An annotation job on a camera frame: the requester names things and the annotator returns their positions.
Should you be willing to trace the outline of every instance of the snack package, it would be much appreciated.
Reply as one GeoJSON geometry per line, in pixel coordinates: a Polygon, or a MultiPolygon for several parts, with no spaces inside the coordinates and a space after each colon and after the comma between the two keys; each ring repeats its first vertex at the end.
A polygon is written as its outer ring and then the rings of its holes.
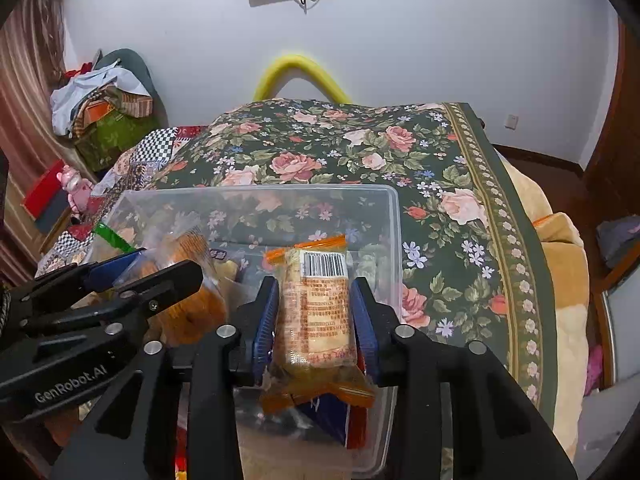
{"type": "Polygon", "coordinates": [[[273,360],[260,402],[265,413],[333,394],[370,408],[372,388],[358,368],[349,310],[344,235],[266,254],[276,266],[280,306],[273,360]]]}
{"type": "Polygon", "coordinates": [[[228,311],[223,294],[229,280],[226,276],[221,278],[219,272],[228,272],[233,278],[238,269],[236,264],[231,262],[233,268],[222,265],[216,268],[204,236],[198,228],[190,228],[180,235],[165,235],[154,250],[144,251],[118,279],[119,284],[138,280],[184,260],[192,260],[202,268],[200,290],[149,319],[150,329],[161,333],[161,339],[169,346],[195,343],[225,323],[228,311]]]}

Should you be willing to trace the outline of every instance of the curtain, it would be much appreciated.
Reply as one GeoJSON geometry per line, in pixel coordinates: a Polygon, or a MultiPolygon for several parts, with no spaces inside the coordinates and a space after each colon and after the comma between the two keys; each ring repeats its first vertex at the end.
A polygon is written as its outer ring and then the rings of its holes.
{"type": "Polygon", "coordinates": [[[37,231],[20,205],[31,186],[59,158],[95,181],[51,126],[49,96],[65,71],[62,3],[20,0],[0,29],[0,148],[10,168],[0,258],[14,285],[33,277],[40,257],[37,231]]]}

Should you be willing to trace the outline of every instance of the pink toy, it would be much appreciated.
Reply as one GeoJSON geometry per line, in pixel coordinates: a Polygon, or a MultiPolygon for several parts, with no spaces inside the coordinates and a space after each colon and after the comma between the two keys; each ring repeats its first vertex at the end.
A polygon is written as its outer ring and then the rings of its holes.
{"type": "Polygon", "coordinates": [[[66,164],[62,168],[62,173],[58,173],[56,178],[62,184],[62,189],[69,193],[67,199],[69,200],[71,211],[76,214],[86,211],[89,195],[91,195],[91,190],[94,188],[91,181],[82,178],[76,168],[66,164]]]}
{"type": "Polygon", "coordinates": [[[598,384],[602,375],[602,346],[597,345],[589,352],[587,362],[587,382],[584,385],[584,395],[587,396],[598,384]]]}

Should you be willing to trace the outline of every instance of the floral bedspread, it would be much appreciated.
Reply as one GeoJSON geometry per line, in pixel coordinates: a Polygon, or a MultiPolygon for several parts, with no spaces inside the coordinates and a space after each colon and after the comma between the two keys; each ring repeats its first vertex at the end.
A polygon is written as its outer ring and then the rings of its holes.
{"type": "MultiPolygon", "coordinates": [[[[435,340],[484,340],[553,426],[556,320],[540,242],[466,104],[368,108],[268,100],[220,116],[147,189],[249,184],[387,184],[398,191],[402,316],[435,340]]],[[[213,211],[209,238],[260,215],[213,211]]],[[[344,227],[330,204],[302,204],[267,227],[315,240],[344,227]]],[[[353,241],[365,223],[346,233],[353,241]]]]}

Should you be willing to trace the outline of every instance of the electrical outlet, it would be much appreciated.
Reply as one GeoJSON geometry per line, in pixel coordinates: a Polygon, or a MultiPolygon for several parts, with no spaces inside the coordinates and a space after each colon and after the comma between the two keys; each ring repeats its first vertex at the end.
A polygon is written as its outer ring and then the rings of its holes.
{"type": "Polygon", "coordinates": [[[507,120],[504,121],[504,127],[510,130],[515,130],[518,126],[518,116],[517,115],[507,115],[507,120]]]}

